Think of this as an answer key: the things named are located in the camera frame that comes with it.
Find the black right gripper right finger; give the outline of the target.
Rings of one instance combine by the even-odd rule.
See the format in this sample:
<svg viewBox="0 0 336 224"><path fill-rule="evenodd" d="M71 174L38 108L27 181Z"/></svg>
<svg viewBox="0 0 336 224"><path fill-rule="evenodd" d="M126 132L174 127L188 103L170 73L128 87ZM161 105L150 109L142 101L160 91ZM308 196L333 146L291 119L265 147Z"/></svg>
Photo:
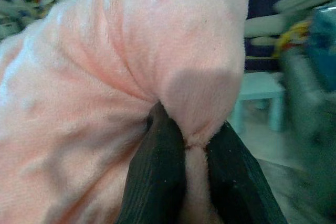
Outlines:
<svg viewBox="0 0 336 224"><path fill-rule="evenodd" d="M211 202L224 223L287 223L259 163L228 122L206 154Z"/></svg>

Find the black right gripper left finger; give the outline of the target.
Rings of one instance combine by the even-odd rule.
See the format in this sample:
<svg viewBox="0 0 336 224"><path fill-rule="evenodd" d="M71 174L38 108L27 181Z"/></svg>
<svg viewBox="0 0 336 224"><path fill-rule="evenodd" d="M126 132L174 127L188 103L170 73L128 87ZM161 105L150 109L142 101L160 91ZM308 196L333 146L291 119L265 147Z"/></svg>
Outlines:
<svg viewBox="0 0 336 224"><path fill-rule="evenodd" d="M182 133L161 103L131 160L116 223L177 223L186 192Z"/></svg>

